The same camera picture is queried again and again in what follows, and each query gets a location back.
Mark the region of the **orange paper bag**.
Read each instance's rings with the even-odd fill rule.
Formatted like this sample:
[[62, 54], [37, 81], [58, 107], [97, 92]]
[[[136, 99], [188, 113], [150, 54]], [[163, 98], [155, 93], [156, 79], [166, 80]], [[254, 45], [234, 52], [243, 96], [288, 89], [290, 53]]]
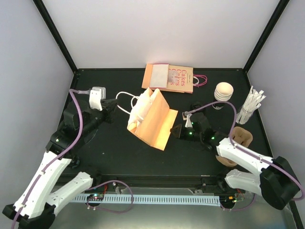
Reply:
[[127, 130], [149, 146], [163, 151], [178, 111], [169, 107], [159, 89], [152, 91], [147, 88], [139, 96], [119, 92], [116, 98], [121, 94], [127, 94], [137, 100], [131, 111], [118, 107], [129, 115]]

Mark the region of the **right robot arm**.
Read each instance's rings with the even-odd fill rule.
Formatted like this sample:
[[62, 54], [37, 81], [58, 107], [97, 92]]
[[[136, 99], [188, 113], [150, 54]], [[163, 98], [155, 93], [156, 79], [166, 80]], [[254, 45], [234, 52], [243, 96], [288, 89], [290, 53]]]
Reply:
[[301, 190], [285, 158], [264, 156], [236, 143], [228, 135], [213, 130], [203, 113], [187, 115], [186, 123], [171, 128], [170, 133], [182, 140], [200, 142], [206, 151], [247, 170], [233, 169], [218, 178], [216, 185], [221, 192], [243, 189], [262, 196], [270, 206], [282, 210]]

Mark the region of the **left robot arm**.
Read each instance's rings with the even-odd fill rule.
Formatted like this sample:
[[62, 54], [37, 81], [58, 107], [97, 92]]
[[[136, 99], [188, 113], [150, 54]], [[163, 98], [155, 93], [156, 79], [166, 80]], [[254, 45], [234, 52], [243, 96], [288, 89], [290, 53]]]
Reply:
[[57, 131], [46, 145], [43, 159], [22, 196], [6, 205], [2, 213], [20, 229], [48, 229], [55, 217], [78, 194], [88, 189], [98, 190], [102, 178], [95, 169], [79, 172], [71, 181], [56, 191], [55, 184], [67, 167], [77, 167], [75, 152], [93, 137], [103, 123], [112, 121], [116, 99], [100, 100], [95, 108], [89, 102], [73, 98], [63, 111]]

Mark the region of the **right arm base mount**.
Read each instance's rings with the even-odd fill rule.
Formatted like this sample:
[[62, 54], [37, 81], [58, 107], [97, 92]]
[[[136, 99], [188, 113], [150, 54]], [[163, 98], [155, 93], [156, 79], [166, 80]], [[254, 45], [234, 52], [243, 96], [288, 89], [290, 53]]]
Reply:
[[203, 193], [214, 194], [235, 194], [238, 193], [236, 188], [231, 188], [225, 181], [224, 177], [211, 176], [201, 177], [200, 183], [196, 186], [196, 190], [201, 190]]

